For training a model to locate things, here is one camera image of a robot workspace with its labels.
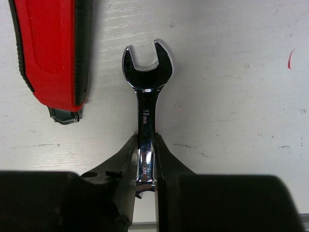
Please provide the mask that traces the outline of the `silver wrench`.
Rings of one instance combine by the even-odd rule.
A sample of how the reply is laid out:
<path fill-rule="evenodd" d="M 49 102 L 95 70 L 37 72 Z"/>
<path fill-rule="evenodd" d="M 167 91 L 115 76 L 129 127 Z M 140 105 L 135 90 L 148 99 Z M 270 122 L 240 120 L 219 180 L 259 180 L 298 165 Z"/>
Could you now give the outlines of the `silver wrench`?
<path fill-rule="evenodd" d="M 141 199 L 145 191 L 154 192 L 154 146 L 155 117 L 158 96 L 173 75 L 172 58 L 163 43 L 154 40 L 158 63 L 153 67 L 138 69 L 128 46 L 123 54 L 122 70 L 128 84 L 133 88 L 138 103 L 138 173 L 136 197 Z"/>

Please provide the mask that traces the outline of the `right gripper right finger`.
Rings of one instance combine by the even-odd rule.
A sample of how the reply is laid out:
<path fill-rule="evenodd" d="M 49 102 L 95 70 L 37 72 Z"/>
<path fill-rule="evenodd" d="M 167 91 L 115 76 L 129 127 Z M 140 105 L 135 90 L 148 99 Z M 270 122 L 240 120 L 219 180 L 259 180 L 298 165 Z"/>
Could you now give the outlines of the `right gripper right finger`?
<path fill-rule="evenodd" d="M 273 175 L 196 174 L 154 141 L 160 232 L 302 232 L 286 185 Z"/>

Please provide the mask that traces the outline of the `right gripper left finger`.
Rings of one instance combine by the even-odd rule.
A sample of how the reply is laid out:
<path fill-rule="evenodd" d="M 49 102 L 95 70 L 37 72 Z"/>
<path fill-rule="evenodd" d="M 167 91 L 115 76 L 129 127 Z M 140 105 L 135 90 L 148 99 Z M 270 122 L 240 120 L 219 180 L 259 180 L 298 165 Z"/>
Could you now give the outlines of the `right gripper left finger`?
<path fill-rule="evenodd" d="M 132 224 L 137 137 L 82 175 L 1 171 L 3 232 L 126 232 Z"/>

